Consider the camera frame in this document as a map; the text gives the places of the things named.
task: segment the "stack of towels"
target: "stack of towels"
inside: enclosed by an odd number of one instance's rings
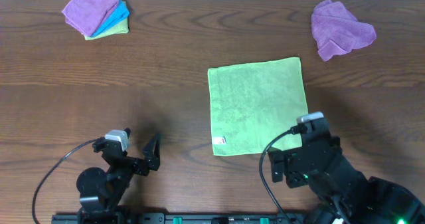
[[[86,40],[128,33],[129,11],[122,0],[71,0],[62,13]]]

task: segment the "purple cloth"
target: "purple cloth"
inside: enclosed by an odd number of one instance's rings
[[[112,14],[119,0],[71,0],[62,13],[69,25],[87,37]]]
[[[358,22],[341,2],[319,3],[311,15],[311,30],[323,61],[370,45],[377,34],[370,24]]]

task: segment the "towel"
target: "towel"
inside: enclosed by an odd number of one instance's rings
[[[257,154],[308,113],[298,57],[208,69],[212,150],[217,156]],[[273,147],[301,146],[288,135]]]
[[[103,32],[100,35],[97,35],[95,37],[87,37],[84,35],[84,38],[86,41],[91,41],[94,39],[99,39],[102,37],[107,37],[108,35],[115,35],[115,34],[126,34],[128,33],[128,18],[125,18],[124,20],[120,21],[118,24],[113,26],[111,29],[108,29],[107,31]]]
[[[91,36],[106,21],[119,0],[71,0],[62,13],[69,25],[83,35]]]
[[[100,27],[93,33],[92,37],[95,37],[103,32],[111,29],[114,25],[128,17],[130,12],[128,11],[126,4],[122,0],[119,0],[117,8],[114,12],[106,19],[106,21],[100,25]]]
[[[372,25],[358,22],[341,2],[331,0],[323,1],[314,8],[311,30],[323,61],[328,61],[333,55],[344,55],[353,49],[366,47],[377,38]]]

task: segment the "cable connector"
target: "cable connector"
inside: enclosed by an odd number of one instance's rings
[[[290,133],[295,134],[304,134],[308,130],[307,126],[305,124],[298,124],[297,126],[291,127]]]

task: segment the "towel tag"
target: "towel tag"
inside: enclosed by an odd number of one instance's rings
[[[226,144],[226,139],[224,137],[212,137],[212,144]]]

